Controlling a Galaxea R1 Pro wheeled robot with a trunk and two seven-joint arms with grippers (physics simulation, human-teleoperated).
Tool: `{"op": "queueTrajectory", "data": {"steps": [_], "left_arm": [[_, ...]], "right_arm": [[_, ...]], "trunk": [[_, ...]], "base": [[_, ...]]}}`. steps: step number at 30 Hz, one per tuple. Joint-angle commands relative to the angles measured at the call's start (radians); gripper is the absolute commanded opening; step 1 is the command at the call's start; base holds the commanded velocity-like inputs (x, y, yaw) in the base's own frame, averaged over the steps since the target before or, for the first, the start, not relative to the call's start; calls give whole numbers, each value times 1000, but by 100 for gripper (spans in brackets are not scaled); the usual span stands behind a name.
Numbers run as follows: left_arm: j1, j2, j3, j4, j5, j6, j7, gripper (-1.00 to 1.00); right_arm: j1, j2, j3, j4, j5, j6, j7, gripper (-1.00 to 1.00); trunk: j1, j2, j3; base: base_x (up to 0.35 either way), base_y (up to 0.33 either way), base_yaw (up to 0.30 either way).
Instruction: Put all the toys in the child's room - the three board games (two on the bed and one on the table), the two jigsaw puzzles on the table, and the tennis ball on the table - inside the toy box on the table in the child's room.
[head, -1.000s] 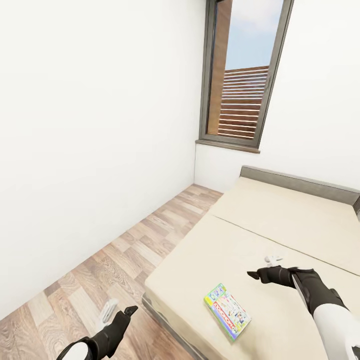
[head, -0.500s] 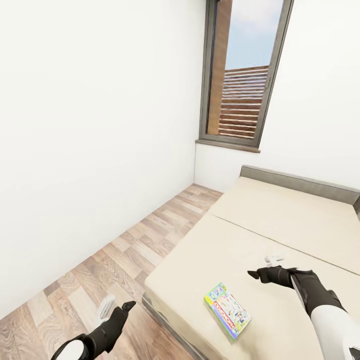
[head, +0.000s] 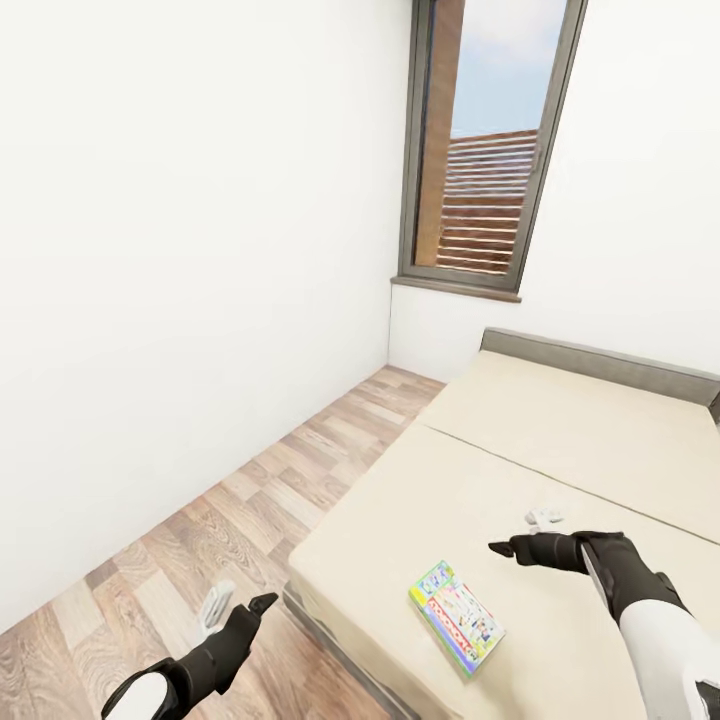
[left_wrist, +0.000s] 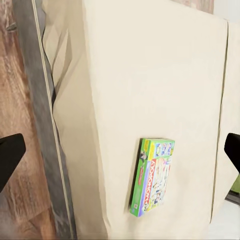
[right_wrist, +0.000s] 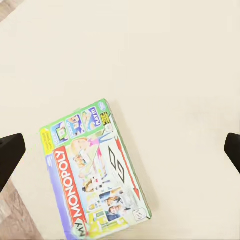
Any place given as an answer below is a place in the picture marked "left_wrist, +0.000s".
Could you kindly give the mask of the board game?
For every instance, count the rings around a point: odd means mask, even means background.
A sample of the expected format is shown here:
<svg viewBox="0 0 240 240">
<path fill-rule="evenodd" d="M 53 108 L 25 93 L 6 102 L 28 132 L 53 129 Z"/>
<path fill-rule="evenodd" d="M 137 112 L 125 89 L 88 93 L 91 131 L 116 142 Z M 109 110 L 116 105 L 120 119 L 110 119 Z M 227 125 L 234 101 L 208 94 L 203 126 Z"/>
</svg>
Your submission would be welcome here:
<svg viewBox="0 0 240 240">
<path fill-rule="evenodd" d="M 143 138 L 130 213 L 140 217 L 164 204 L 175 140 Z"/>
</svg>

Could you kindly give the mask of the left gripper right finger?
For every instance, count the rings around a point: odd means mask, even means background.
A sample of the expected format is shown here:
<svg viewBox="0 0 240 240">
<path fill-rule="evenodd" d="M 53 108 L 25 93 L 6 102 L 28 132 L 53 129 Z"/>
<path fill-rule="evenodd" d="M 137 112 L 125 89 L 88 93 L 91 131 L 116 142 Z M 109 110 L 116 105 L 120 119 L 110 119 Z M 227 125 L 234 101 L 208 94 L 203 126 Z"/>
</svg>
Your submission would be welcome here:
<svg viewBox="0 0 240 240">
<path fill-rule="evenodd" d="M 229 133 L 225 141 L 224 151 L 240 173 L 240 135 Z"/>
</svg>

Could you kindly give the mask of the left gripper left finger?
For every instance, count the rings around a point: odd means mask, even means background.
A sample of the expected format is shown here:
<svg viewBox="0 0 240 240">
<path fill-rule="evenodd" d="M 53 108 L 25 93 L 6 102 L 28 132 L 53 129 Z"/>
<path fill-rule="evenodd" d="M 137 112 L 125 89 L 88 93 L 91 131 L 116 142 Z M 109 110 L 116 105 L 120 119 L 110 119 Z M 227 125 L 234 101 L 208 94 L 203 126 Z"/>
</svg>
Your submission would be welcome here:
<svg viewBox="0 0 240 240">
<path fill-rule="evenodd" d="M 23 134 L 0 138 L 0 193 L 26 152 Z"/>
</svg>

